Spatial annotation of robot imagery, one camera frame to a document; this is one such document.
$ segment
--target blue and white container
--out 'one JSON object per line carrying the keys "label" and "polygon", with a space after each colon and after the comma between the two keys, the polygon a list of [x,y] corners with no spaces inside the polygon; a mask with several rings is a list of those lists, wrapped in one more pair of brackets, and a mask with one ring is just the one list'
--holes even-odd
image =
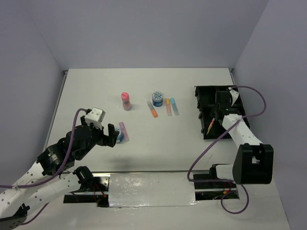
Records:
{"label": "blue and white container", "polygon": [[153,92],[153,105],[160,107],[163,104],[163,93],[160,91]]}
{"label": "blue and white container", "polygon": [[121,132],[120,127],[114,127],[114,129],[115,129],[115,131],[119,132],[119,135],[118,135],[118,137],[117,137],[117,139],[116,139],[116,143],[122,142],[122,140],[124,139],[124,135],[123,135],[123,133]]}

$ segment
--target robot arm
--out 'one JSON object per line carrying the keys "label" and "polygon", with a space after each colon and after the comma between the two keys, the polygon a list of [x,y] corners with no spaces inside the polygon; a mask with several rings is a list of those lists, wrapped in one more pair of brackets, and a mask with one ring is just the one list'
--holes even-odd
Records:
{"label": "robot arm", "polygon": [[226,130],[240,120],[229,131],[238,152],[234,164],[213,165],[210,173],[215,179],[232,180],[236,184],[269,184],[272,180],[273,148],[257,139],[242,119],[241,113],[232,108],[237,98],[238,92],[233,89],[216,92],[212,112],[215,120]]}
{"label": "robot arm", "polygon": [[[118,132],[108,124],[109,136],[104,134],[101,122],[105,112],[93,108],[81,117],[81,125],[75,127],[72,148],[63,170],[74,166],[75,160],[81,160],[96,144],[114,147]],[[0,194],[0,228],[14,229],[24,223],[29,213],[34,212],[48,202],[72,191],[83,190],[93,186],[94,177],[90,170],[81,166],[73,173],[60,180],[51,180],[39,186],[24,188],[22,185],[36,184],[54,175],[62,165],[67,153],[71,132],[57,144],[49,146],[12,189]]]}

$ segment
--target pink cap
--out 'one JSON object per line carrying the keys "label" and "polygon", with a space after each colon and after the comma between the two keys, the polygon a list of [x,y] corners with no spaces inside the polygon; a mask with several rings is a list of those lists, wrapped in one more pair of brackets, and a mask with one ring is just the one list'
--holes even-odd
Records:
{"label": "pink cap", "polygon": [[124,101],[124,102],[126,102],[126,101],[129,101],[129,94],[127,93],[127,92],[123,92],[122,94],[121,94],[121,99]]}

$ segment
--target wall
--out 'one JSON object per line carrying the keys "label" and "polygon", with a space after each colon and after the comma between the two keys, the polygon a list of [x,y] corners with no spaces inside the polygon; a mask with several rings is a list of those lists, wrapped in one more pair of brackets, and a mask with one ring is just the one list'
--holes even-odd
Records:
{"label": "wall", "polygon": [[62,69],[234,67],[268,0],[24,0]]}
{"label": "wall", "polygon": [[[270,0],[235,67],[236,83],[267,99],[267,112],[251,126],[274,146],[274,177],[293,230],[305,229],[307,216],[306,11],[306,0]],[[248,113],[261,109],[256,95],[242,93]]]}
{"label": "wall", "polygon": [[0,184],[10,184],[43,150],[63,74],[19,1],[1,1],[0,31]]}

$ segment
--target plastic wrap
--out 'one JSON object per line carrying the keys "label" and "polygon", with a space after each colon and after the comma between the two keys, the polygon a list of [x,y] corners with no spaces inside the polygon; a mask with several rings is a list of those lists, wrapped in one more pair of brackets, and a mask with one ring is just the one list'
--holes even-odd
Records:
{"label": "plastic wrap", "polygon": [[194,183],[186,172],[112,174],[110,207],[194,205]]}

